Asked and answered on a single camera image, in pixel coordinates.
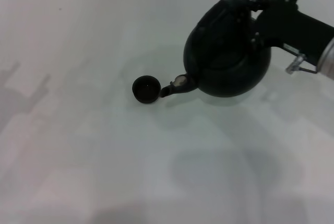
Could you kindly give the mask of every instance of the white table surface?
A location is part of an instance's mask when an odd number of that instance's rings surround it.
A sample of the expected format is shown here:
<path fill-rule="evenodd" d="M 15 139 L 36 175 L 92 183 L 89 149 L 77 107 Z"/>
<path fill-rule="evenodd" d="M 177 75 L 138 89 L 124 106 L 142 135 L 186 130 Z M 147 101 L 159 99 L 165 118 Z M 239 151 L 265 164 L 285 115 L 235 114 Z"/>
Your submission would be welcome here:
<path fill-rule="evenodd" d="M 217 1 L 0 0 L 1 224 L 333 223 L 333 81 L 275 49 L 245 95 L 134 99 Z"/>

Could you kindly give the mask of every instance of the black kettle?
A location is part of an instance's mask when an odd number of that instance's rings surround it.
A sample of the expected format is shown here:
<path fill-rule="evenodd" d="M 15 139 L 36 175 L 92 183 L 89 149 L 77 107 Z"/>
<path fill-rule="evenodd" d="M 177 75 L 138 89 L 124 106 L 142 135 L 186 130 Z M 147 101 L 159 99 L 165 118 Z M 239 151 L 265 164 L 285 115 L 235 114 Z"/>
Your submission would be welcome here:
<path fill-rule="evenodd" d="M 186 74 L 162 88 L 161 98 L 197 88 L 212 96 L 233 97 L 261 81 L 271 49 L 254 49 L 249 43 L 254 22 L 244 2 L 221 0 L 204 15 L 185 45 Z"/>

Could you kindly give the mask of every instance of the black cup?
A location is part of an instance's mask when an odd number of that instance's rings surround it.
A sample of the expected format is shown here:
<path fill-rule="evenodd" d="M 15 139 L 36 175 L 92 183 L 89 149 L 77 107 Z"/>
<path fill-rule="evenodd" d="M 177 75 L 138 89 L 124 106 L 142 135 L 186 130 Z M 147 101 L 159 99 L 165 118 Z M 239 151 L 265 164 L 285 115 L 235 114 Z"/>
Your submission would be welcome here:
<path fill-rule="evenodd" d="M 159 81 L 152 76 L 141 76 L 132 85 L 135 98 L 144 104 L 155 102 L 161 90 Z"/>

